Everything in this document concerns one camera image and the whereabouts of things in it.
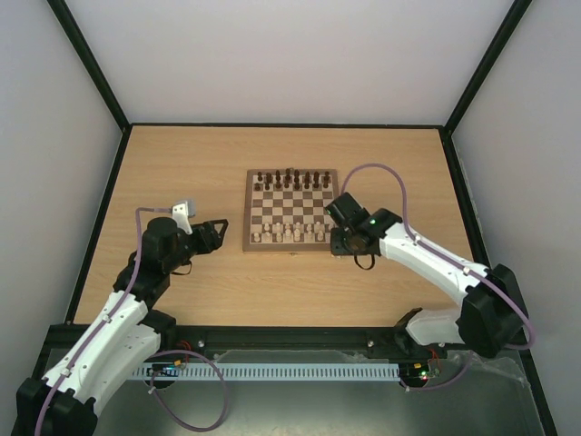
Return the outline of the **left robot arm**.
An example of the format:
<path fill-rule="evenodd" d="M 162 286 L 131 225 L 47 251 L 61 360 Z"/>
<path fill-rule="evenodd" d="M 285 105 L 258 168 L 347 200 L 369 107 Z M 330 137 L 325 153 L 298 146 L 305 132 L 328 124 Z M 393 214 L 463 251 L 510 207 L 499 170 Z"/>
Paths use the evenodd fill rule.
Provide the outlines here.
<path fill-rule="evenodd" d="M 171 356 L 175 319 L 153 306 L 171 275 L 222 247 L 227 220 L 157 217 L 138 227 L 137 249 L 94 321 L 40 379 L 16 393 L 18 435 L 91 435 L 107 403 L 143 362 Z"/>

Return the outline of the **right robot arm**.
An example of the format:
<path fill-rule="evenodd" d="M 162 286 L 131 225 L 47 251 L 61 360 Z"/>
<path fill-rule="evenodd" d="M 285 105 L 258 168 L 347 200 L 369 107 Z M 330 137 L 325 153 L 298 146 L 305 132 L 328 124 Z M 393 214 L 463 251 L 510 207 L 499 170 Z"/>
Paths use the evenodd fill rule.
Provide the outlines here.
<path fill-rule="evenodd" d="M 331 231 L 332 253 L 354 259 L 380 256 L 400 263 L 457 305 L 413 314 L 396 333 L 402 353 L 413 356 L 432 343 L 464 344 L 486 358 L 503 349 L 521 349 L 516 337 L 532 326 L 523 306 L 511 297 L 519 286 L 508 267 L 490 268 L 457 256 L 415 232 L 405 217 L 387 209 L 369 213 L 349 193 L 325 210 L 336 225 Z"/>

